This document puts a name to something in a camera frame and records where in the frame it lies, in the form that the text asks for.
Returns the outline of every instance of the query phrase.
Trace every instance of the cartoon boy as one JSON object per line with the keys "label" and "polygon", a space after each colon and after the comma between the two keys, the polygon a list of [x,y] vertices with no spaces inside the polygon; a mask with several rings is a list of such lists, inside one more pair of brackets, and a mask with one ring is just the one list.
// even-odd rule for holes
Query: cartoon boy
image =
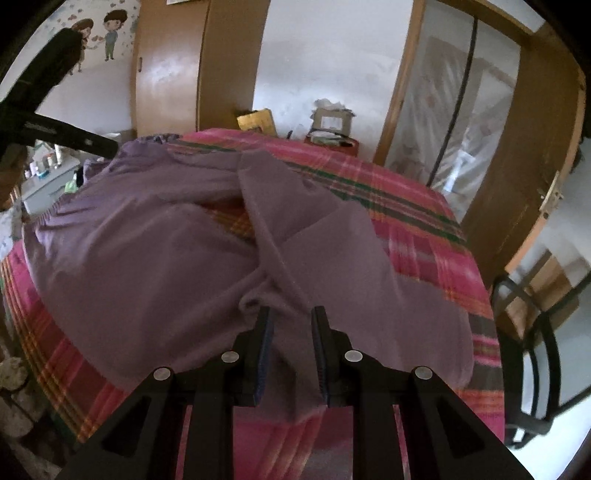
{"label": "cartoon boy", "polygon": [[103,25],[107,30],[105,35],[105,61],[114,60],[113,51],[115,50],[115,42],[117,42],[117,30],[123,27],[127,20],[127,12],[125,10],[112,10],[106,14],[103,20]]}
{"label": "cartoon boy", "polygon": [[[82,71],[84,51],[86,50],[86,45],[88,44],[88,37],[90,37],[90,31],[94,26],[95,23],[92,21],[91,18],[83,18],[82,20],[78,20],[78,22],[76,22],[74,25],[70,27],[72,30],[80,32],[82,34],[82,44],[80,45],[80,60],[78,60],[78,72]],[[70,70],[70,75],[74,75],[74,69]]]}

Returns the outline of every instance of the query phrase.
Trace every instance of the wooden door frame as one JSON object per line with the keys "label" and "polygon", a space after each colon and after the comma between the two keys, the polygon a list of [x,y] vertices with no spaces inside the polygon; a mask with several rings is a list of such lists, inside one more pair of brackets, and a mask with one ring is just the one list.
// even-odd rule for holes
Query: wooden door frame
{"label": "wooden door frame", "polygon": [[[534,33],[524,24],[486,0],[437,1],[476,17],[478,20],[490,25],[492,28],[511,38],[522,47],[527,46],[530,37]],[[402,51],[398,76],[394,85],[388,113],[386,114],[386,119],[384,121],[382,134],[374,154],[373,162],[382,167],[386,163],[386,157],[388,156],[392,141],[394,140],[394,133],[400,118],[400,112],[402,111],[402,104],[404,103],[404,98],[408,90],[411,71],[417,54],[418,40],[423,27],[426,5],[426,0],[413,1],[413,9],[410,15],[408,33],[404,44],[404,50]]]}

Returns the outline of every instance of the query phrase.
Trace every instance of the cartoon girl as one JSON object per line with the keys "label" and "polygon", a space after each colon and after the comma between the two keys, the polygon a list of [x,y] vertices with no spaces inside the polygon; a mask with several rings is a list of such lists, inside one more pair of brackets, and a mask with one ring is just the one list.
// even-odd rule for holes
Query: cartoon girl
{"label": "cartoon girl", "polygon": [[[94,26],[95,23],[92,21],[91,18],[83,18],[82,20],[78,20],[78,22],[76,22],[74,25],[70,27],[75,32],[80,32],[82,34],[82,43],[80,45],[80,60],[78,61],[78,72],[82,71],[84,51],[86,50],[86,45],[88,44],[88,37],[90,37],[92,27]],[[74,75],[74,69],[70,70],[70,75]]]}

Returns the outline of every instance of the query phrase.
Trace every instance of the pink plaid bedspread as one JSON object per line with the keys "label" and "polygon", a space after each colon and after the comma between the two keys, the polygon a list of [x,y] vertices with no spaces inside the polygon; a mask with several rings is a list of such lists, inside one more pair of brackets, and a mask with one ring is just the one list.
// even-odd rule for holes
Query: pink plaid bedspread
{"label": "pink plaid bedspread", "polygon": [[[339,197],[359,201],[367,208],[393,268],[441,288],[467,310],[475,366],[470,384],[457,393],[503,438],[502,371],[488,294],[443,196],[356,158],[251,132],[212,129],[185,135],[169,148],[186,154],[264,148]],[[210,211],[233,233],[249,236],[251,226],[244,211]],[[98,374],[57,327],[33,286],[22,243],[0,270],[7,318],[51,403],[56,424],[73,442],[84,442],[126,393]],[[351,434],[348,409],[327,410],[298,425],[236,421],[236,478],[297,479],[302,473],[306,478],[349,478]]]}

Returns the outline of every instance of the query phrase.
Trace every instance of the white wall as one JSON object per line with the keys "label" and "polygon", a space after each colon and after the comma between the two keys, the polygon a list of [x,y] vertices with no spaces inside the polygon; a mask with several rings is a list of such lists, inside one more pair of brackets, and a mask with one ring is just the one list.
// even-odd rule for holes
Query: white wall
{"label": "white wall", "polygon": [[[103,19],[114,9],[125,9],[128,19],[118,30],[115,59],[105,61]],[[139,0],[123,3],[67,0],[39,26],[21,50],[0,83],[0,99],[6,97],[20,74],[56,32],[83,18],[92,19],[94,26],[88,37],[82,71],[78,72],[76,67],[72,75],[67,74],[37,112],[98,134],[131,129],[131,61]]]}
{"label": "white wall", "polygon": [[254,109],[270,108],[280,136],[311,125],[314,101],[353,110],[351,137],[371,161],[408,31],[412,0],[271,0]]}
{"label": "white wall", "polygon": [[507,12],[520,23],[534,32],[544,23],[544,19],[531,8],[524,0],[488,0],[501,10]]}

